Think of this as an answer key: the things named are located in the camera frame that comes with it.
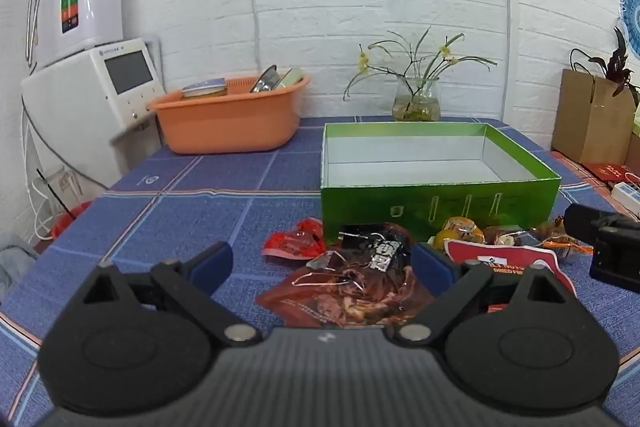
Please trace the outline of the dark red meat snack bag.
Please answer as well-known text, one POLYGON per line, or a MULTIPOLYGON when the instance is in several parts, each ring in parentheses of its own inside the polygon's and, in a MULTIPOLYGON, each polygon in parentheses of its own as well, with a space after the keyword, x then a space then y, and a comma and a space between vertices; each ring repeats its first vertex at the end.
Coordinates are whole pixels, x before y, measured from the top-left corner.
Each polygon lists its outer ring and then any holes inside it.
POLYGON ((345 225, 337 245, 264 291, 256 303, 288 327, 402 325, 434 301, 410 265, 409 232, 345 225))

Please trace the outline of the small red snack packet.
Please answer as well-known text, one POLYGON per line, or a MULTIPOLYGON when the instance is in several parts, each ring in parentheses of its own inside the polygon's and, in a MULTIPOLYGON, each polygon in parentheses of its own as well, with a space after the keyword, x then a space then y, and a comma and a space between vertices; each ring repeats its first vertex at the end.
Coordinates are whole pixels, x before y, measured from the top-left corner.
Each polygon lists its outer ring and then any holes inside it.
POLYGON ((305 218, 295 228, 286 232, 274 232, 262 246, 262 254, 285 260, 306 261, 326 251, 322 221, 305 218))

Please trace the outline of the dark red leaf plant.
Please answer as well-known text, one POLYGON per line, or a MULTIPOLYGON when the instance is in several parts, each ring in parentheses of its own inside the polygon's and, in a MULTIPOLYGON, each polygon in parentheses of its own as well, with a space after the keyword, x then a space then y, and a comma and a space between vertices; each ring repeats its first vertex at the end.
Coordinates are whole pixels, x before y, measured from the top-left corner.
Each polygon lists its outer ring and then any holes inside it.
POLYGON ((613 98, 619 96, 623 91, 630 92, 634 99, 634 106, 639 107, 639 88, 631 82, 632 70, 627 67, 627 45, 623 31, 617 26, 614 27, 614 35, 616 38, 616 49, 612 52, 610 58, 605 60, 600 56, 592 56, 582 49, 574 48, 570 50, 570 69, 574 72, 585 72, 592 80, 596 79, 596 75, 591 70, 574 59, 575 54, 585 57, 588 63, 596 65, 600 70, 602 77, 615 84, 616 88, 612 94, 613 98))

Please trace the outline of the red bucket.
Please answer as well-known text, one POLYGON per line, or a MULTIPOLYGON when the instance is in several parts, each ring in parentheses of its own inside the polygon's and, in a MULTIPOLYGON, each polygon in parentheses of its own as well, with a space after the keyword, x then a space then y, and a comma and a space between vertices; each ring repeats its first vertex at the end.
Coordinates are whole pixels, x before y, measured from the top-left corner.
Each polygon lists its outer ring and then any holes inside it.
POLYGON ((83 202, 80 205, 72 208, 70 210, 71 216, 67 212, 63 212, 58 219, 56 219, 53 228, 51 229, 51 236, 54 239, 57 239, 62 235, 62 233, 74 222, 76 218, 78 218, 81 213, 83 213, 87 208, 91 206, 92 202, 83 202))

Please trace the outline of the orange plastic basin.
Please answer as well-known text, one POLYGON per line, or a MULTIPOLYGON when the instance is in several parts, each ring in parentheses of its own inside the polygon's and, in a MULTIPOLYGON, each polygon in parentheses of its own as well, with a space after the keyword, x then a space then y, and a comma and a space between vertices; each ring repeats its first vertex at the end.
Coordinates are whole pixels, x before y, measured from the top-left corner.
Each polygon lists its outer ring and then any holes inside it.
POLYGON ((293 138, 311 77, 292 87, 253 93, 252 77, 227 80, 224 95, 186 98, 179 90, 148 103, 175 154, 247 153, 273 150, 293 138))

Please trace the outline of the white power strip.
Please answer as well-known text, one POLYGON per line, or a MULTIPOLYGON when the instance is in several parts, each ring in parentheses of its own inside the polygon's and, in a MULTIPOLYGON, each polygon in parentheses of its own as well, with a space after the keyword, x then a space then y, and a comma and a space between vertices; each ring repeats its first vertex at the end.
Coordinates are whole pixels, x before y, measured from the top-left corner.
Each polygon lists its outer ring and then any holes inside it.
POLYGON ((635 216, 640 215, 640 194, 633 186, 625 182, 614 185, 612 197, 635 216))

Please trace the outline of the steel pot lid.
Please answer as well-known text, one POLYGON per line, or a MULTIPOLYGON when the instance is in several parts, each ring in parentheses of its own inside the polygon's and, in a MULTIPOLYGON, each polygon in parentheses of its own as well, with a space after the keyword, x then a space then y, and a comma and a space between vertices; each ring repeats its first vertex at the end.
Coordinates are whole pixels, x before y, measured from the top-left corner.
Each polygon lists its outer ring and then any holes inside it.
POLYGON ((278 68, 276 65, 271 65, 262 72, 262 75, 258 77, 250 92, 260 93, 268 92, 276 89, 281 81, 281 77, 278 74, 278 68))

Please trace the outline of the white water purifier tower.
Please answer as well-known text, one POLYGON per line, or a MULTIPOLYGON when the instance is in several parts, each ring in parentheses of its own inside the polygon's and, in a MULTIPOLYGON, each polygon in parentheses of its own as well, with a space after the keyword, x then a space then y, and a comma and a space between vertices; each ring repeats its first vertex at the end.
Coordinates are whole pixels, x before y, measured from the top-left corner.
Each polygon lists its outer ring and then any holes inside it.
POLYGON ((38 68, 123 38, 122 0, 39 0, 35 46, 38 68))

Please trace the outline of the blue lidded tin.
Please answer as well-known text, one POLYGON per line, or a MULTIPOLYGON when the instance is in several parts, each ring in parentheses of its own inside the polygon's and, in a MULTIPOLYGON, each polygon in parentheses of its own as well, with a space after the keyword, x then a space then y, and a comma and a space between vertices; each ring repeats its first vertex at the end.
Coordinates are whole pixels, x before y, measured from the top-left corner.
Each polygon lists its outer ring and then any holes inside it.
POLYGON ((199 96, 219 96, 225 95, 228 91, 224 78, 213 78, 183 87, 181 93, 183 98, 198 98, 199 96))

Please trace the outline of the glass vase with orchid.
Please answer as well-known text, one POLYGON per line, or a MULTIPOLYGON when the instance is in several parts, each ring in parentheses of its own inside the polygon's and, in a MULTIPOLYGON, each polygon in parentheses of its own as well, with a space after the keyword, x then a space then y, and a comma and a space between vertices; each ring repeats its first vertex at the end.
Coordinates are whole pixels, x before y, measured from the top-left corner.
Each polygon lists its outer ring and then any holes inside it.
POLYGON ((440 77, 460 64, 480 65, 490 72, 497 62, 480 55, 454 53, 454 45, 465 37, 463 32, 446 36, 433 51, 424 51, 423 45, 431 29, 428 26, 416 42, 389 30, 386 38, 366 46, 360 44, 357 72, 346 84, 343 100, 348 101, 352 90, 367 80, 390 78, 396 81, 392 105, 395 120, 438 121, 442 116, 437 94, 440 77))

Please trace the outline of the red envelope booklet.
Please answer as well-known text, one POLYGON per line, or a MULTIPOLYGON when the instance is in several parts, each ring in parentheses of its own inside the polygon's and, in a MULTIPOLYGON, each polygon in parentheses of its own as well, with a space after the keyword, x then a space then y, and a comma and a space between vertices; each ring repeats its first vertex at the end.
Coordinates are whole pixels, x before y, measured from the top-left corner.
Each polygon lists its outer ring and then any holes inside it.
POLYGON ((598 180, 609 187, 617 183, 638 184, 639 177, 624 165, 610 164, 585 164, 584 167, 598 180))

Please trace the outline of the red daily nuts bag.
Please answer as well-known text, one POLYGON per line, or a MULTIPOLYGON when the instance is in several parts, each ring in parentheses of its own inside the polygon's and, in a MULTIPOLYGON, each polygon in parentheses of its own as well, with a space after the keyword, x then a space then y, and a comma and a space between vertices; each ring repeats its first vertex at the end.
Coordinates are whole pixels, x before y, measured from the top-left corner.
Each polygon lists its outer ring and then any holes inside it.
POLYGON ((446 239, 446 255, 458 265, 465 261, 479 261, 489 265, 494 271, 488 311, 504 309, 514 293, 516 284, 529 265, 550 270, 569 291, 577 296, 574 283, 562 271, 558 257, 549 249, 529 246, 484 245, 463 242, 460 239, 446 239))

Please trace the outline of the blue checkered tablecloth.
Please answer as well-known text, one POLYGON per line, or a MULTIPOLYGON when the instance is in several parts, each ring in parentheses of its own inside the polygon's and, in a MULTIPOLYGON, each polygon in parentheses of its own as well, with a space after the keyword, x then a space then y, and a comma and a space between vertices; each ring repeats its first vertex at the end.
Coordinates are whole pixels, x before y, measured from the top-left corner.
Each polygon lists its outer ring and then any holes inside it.
MULTIPOLYGON (((213 243, 228 242, 233 273, 213 298, 264 333, 280 325, 255 298, 296 265, 262 257, 262 244, 272 232, 321 217, 324 125, 375 121, 390 117, 304 118, 293 139, 272 152, 183 156, 165 147, 143 161, 81 213, 2 301, 1 416, 14 426, 32 426, 51 410, 36 363, 41 339, 100 261, 113 261, 122 272, 143 272, 165 259, 186 260, 213 243)), ((489 118, 458 121, 491 124, 561 177, 551 217, 572 202, 625 210, 614 207, 608 190, 584 168, 507 124, 489 118)), ((606 406, 626 425, 639 426, 639 295, 593 280, 590 265, 589 257, 576 255, 562 268, 622 357, 606 406)))

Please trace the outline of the blue patterned wall plate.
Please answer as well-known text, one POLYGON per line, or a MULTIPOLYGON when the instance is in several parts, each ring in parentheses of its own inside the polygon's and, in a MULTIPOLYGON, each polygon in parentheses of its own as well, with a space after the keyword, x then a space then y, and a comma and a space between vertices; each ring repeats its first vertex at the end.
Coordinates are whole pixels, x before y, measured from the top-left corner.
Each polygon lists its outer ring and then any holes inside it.
POLYGON ((626 32, 627 41, 639 44, 639 0, 620 0, 620 21, 626 32))

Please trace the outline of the green plate in basin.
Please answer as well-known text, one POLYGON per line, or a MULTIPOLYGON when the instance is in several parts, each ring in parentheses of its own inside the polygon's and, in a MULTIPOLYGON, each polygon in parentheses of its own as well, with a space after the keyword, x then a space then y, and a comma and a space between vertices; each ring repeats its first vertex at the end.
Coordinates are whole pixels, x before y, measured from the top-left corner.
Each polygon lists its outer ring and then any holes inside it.
POLYGON ((280 79, 277 89, 286 89, 295 86, 300 80, 304 79, 304 73, 299 67, 290 68, 280 79))

